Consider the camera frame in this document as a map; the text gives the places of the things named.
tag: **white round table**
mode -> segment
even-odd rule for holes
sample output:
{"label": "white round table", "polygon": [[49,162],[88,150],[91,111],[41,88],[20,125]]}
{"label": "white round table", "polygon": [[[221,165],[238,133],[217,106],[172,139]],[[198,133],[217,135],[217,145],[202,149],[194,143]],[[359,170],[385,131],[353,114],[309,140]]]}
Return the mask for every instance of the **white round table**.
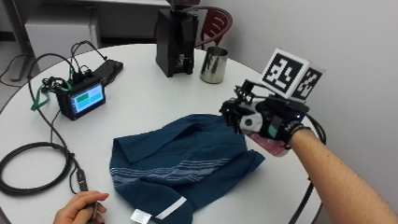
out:
{"label": "white round table", "polygon": [[[107,103],[76,121],[60,115],[55,127],[85,169],[89,189],[109,193],[104,202],[108,208],[105,222],[124,224],[135,223],[129,219],[135,209],[113,189],[108,171],[113,138],[157,130],[189,114],[220,115],[222,102],[236,97],[236,85],[241,85],[246,78],[258,81],[261,74],[229,60],[222,83],[212,85],[200,80],[205,51],[196,50],[193,75],[177,74],[174,77],[166,77],[156,64],[156,45],[119,46],[101,49],[101,53],[124,63],[124,70],[105,87]],[[77,56],[77,60],[92,70],[104,62],[95,51]],[[35,90],[41,79],[51,76],[67,78],[67,63],[49,67],[32,80]],[[39,113],[29,110],[31,105],[25,86],[0,115],[1,159],[21,145],[49,141],[49,127]],[[59,111],[55,95],[51,95],[43,111],[52,120]],[[288,223],[294,214],[309,186],[300,160],[293,151],[285,157],[276,158],[249,138],[246,142],[248,147],[266,157],[266,161],[222,198],[196,212],[193,223]],[[64,164],[60,152],[37,148],[9,163],[4,180],[17,188],[41,186],[60,174]],[[65,179],[51,190],[32,196],[11,197],[0,193],[0,206],[13,224],[52,223],[57,210],[72,196]],[[313,222],[320,204],[314,190],[297,223]]]}

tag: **chair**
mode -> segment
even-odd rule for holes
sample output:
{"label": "chair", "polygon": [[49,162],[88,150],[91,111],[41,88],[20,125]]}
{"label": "chair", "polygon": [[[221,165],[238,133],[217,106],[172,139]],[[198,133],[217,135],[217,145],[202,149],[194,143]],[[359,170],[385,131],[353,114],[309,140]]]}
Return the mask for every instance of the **chair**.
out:
{"label": "chair", "polygon": [[201,47],[204,49],[204,45],[210,42],[214,42],[217,46],[225,33],[232,28],[233,16],[218,7],[194,7],[194,10],[208,10],[200,32],[200,42],[196,44],[196,48]]}

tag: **stainless steel cup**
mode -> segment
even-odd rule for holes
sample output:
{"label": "stainless steel cup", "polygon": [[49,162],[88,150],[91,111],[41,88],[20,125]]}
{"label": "stainless steel cup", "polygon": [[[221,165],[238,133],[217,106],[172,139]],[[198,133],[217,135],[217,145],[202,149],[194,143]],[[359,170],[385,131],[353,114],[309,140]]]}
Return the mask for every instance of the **stainless steel cup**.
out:
{"label": "stainless steel cup", "polygon": [[224,79],[228,51],[221,47],[210,47],[204,58],[200,72],[202,81],[218,84]]}

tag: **forearm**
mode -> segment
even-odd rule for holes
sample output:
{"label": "forearm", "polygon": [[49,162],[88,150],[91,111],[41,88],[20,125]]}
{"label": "forearm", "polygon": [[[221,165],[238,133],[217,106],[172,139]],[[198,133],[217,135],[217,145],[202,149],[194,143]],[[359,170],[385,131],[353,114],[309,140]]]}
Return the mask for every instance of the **forearm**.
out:
{"label": "forearm", "polygon": [[289,145],[309,173],[333,223],[398,223],[395,213],[377,192],[313,132],[298,131]]}

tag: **display screen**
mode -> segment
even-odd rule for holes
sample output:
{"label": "display screen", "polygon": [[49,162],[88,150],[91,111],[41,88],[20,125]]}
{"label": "display screen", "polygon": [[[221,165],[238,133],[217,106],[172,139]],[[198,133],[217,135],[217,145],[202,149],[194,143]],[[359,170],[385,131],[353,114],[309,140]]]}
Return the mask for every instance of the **display screen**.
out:
{"label": "display screen", "polygon": [[79,114],[104,99],[103,84],[95,85],[71,97],[75,114]]}

